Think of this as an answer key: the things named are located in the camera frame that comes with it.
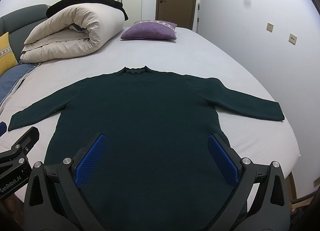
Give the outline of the wall socket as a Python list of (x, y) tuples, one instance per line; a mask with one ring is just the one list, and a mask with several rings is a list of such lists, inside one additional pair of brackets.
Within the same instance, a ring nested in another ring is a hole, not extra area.
[(274, 27), (274, 24), (268, 22), (266, 29), (267, 29), (269, 32), (272, 32), (272, 31), (273, 31), (273, 27)]
[(292, 43), (293, 45), (295, 45), (297, 42), (297, 37), (292, 33), (290, 33), (289, 42)]

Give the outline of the far wall socket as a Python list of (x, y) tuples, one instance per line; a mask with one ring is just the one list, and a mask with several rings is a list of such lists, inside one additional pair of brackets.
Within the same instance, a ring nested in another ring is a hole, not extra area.
[(272, 31), (273, 31), (273, 27), (274, 27), (274, 24), (268, 22), (266, 29), (267, 29), (269, 32), (272, 32)]

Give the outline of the black garment on duvet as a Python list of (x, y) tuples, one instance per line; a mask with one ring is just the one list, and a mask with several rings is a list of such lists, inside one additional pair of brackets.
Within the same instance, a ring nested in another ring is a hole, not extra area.
[(107, 5), (122, 11), (124, 14), (125, 21), (129, 19), (129, 17), (127, 16), (127, 13), (125, 12), (125, 9), (123, 8), (123, 4), (116, 0), (60, 0), (47, 9), (46, 17), (50, 18), (51, 16), (53, 16), (54, 14), (56, 14), (57, 12), (61, 11), (62, 9), (68, 6), (77, 5), (81, 3), (99, 3), (99, 4)]

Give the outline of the near wall socket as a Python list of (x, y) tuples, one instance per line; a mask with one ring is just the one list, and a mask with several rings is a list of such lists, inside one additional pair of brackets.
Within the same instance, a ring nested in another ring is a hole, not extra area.
[(289, 42), (292, 43), (293, 45), (295, 45), (297, 42), (297, 37), (292, 33), (290, 33)]

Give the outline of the purple cushion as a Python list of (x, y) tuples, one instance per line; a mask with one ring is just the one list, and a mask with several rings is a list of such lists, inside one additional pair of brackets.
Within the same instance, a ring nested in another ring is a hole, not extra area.
[(168, 21), (142, 20), (135, 22), (120, 38), (122, 40), (176, 40), (176, 27), (177, 25), (175, 23)]

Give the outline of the blue pillow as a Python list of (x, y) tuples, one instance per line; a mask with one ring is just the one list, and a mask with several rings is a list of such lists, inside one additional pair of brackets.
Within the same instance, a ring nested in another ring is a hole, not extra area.
[(21, 64), (7, 70), (1, 75), (1, 105), (5, 99), (11, 94), (17, 83), (31, 72), (36, 64)]

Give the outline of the dark green sweater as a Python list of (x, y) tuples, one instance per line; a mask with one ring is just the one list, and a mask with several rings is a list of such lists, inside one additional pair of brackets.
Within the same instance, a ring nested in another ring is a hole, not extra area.
[(216, 107), (282, 121), (280, 105), (216, 78), (123, 68), (86, 78), (15, 113), (9, 130), (60, 114), (44, 162), (74, 156), (102, 133), (106, 150), (83, 193), (111, 230), (201, 230), (232, 188), (207, 146), (222, 132)]

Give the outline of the yellow cushion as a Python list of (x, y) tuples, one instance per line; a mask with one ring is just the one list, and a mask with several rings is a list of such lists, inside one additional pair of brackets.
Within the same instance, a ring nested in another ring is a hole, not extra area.
[(2, 76), (9, 69), (17, 66), (18, 62), (11, 49), (8, 32), (0, 37), (0, 44), (0, 76)]

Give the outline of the beige folded duvet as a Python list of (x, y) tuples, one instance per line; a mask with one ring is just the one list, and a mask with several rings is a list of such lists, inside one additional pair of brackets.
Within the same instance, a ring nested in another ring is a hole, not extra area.
[(25, 64), (92, 54), (117, 35), (124, 13), (100, 3), (68, 6), (37, 25), (24, 42), (20, 60)]

